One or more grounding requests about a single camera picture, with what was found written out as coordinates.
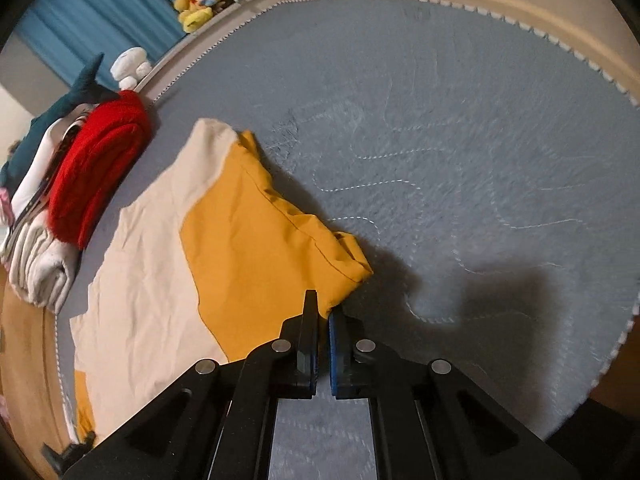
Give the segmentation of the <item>blue curtain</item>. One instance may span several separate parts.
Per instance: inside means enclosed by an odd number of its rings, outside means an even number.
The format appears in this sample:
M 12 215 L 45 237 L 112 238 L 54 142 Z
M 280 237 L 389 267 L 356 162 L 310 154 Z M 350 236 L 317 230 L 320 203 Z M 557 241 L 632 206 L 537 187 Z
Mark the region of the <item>blue curtain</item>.
M 15 32 L 66 84 L 102 53 L 96 80 L 116 89 L 110 68 L 122 52 L 140 47 L 154 64 L 184 38 L 174 1 L 35 0 Z

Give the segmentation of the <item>beige and yellow hooded jacket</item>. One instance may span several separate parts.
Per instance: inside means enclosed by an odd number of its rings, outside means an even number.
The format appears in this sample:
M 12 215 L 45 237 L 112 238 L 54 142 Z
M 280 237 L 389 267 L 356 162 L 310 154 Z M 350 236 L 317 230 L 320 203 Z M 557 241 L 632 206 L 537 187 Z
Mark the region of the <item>beige and yellow hooded jacket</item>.
M 198 120 L 130 205 L 70 320 L 78 434 L 108 437 L 195 362 L 244 359 L 299 315 L 328 313 L 372 273 L 356 238 L 273 187 L 249 132 Z

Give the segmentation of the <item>yellow plush toys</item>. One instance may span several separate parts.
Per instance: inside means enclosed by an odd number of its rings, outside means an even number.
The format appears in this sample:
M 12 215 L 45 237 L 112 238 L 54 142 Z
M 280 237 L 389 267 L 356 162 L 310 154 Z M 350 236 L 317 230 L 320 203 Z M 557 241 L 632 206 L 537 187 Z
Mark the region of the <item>yellow plush toys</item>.
M 192 34 L 210 21 L 216 7 L 224 0 L 175 0 L 174 9 L 178 12 L 178 21 L 186 34 Z

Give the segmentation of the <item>white folded clothes stack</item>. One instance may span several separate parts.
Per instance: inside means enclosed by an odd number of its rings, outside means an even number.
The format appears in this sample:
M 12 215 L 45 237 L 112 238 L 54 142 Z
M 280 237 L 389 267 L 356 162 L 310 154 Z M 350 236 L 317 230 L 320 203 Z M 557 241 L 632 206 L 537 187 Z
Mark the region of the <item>white folded clothes stack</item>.
M 9 252 L 21 232 L 36 220 L 46 222 L 53 181 L 90 112 L 90 108 L 73 112 L 52 122 L 43 133 L 25 177 L 11 198 L 13 222 L 1 228 L 2 252 Z

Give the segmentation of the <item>red fluffy blanket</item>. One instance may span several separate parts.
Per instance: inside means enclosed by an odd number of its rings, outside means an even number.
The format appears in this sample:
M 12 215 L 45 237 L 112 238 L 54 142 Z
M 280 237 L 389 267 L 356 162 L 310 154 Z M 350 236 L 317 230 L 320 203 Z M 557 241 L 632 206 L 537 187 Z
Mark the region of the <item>red fluffy blanket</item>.
M 87 247 L 106 206 L 152 139 L 137 92 L 97 106 L 65 155 L 49 195 L 48 227 L 64 243 Z

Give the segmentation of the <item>folded white duvet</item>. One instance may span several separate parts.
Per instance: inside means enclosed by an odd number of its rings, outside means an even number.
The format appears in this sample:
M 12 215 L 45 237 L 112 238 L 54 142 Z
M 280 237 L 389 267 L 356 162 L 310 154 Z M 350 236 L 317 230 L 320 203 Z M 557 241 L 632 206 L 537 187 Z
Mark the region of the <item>folded white duvet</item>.
M 80 250 L 56 238 L 47 220 L 45 209 L 23 224 L 3 247 L 1 262 L 21 300 L 58 314 L 75 281 Z

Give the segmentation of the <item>white plush toy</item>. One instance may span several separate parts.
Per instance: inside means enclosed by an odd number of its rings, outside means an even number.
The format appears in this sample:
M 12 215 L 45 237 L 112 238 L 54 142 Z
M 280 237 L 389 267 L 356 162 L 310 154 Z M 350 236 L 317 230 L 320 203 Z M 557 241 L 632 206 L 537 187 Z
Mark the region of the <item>white plush toy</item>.
M 152 65 L 146 51 L 142 47 L 133 47 L 116 58 L 110 73 L 120 90 L 134 90 L 151 70 Z

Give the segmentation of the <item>teal shark plush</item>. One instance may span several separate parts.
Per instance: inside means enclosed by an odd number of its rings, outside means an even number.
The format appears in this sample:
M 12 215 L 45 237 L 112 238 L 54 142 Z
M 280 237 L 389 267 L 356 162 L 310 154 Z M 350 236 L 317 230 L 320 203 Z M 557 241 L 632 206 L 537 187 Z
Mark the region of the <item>teal shark plush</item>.
M 79 105 L 98 105 L 119 98 L 115 91 L 96 81 L 96 74 L 103 59 L 103 53 L 95 55 L 76 77 L 70 91 L 32 120 L 28 133 L 17 143 L 12 155 L 1 168 L 1 187 L 10 197 L 15 194 L 26 176 L 42 137 L 50 125 L 68 116 Z

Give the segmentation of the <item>wooden bed frame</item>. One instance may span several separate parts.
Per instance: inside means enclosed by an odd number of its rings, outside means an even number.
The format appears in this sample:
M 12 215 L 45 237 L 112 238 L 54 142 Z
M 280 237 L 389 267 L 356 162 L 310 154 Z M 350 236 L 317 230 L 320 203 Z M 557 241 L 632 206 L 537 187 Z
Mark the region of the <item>wooden bed frame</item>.
M 260 12 L 295 0 L 234 0 L 224 10 L 168 50 L 151 73 L 134 88 L 148 112 L 155 132 L 150 101 L 186 68 L 235 29 Z M 532 25 L 582 52 L 617 81 L 639 104 L 639 49 L 626 32 L 620 14 L 608 0 L 428 0 L 460 3 Z M 5 22 L 3 42 L 17 38 L 17 22 Z M 20 61 L 4 54 L 3 67 L 13 70 L 32 98 L 44 99 L 44 113 L 70 91 L 34 52 Z M 1 188 L 1 227 L 13 222 L 11 198 Z M 75 385 L 64 372 L 66 321 L 63 309 L 78 279 L 87 247 L 80 250 L 77 274 L 58 314 L 21 300 L 13 291 L 8 271 L 1 263 L 1 474 L 6 479 L 58 479 L 40 453 L 43 443 L 61 453 L 86 436 L 76 428 Z

